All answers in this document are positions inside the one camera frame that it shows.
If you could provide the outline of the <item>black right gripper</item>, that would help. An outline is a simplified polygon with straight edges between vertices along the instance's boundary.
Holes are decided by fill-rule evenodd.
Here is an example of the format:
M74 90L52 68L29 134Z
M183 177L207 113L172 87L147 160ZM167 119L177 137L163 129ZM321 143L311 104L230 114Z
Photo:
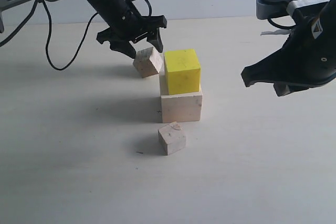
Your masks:
M245 87L274 83L279 97L326 85L335 79L335 0L303 19L280 50L246 66Z

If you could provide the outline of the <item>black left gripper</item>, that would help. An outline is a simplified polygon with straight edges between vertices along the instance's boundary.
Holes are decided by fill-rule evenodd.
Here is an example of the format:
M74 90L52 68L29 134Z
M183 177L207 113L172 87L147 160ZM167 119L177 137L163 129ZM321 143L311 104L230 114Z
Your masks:
M130 0L87 0L102 19L112 28L112 31L122 41L110 41L110 49L120 52L131 59L136 57L136 50L129 43L136 43L143 38L163 52L163 43L160 36L160 28L166 28L165 16L153 16L152 6L149 0L144 0L149 13L141 15Z

